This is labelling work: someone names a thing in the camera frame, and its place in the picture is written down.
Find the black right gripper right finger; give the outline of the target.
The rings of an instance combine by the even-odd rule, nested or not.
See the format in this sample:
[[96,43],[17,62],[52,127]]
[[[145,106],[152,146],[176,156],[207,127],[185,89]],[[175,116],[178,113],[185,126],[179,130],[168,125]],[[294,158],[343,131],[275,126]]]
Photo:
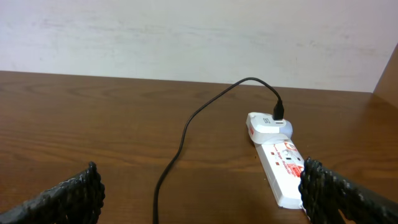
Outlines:
[[397,203],[307,158],[298,190],[311,223],[397,224]]

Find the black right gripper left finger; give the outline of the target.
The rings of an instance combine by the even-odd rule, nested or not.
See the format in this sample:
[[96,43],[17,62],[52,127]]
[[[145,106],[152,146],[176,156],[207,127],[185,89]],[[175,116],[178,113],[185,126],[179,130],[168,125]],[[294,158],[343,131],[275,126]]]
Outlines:
[[96,224],[105,187],[96,164],[1,214],[1,224]]

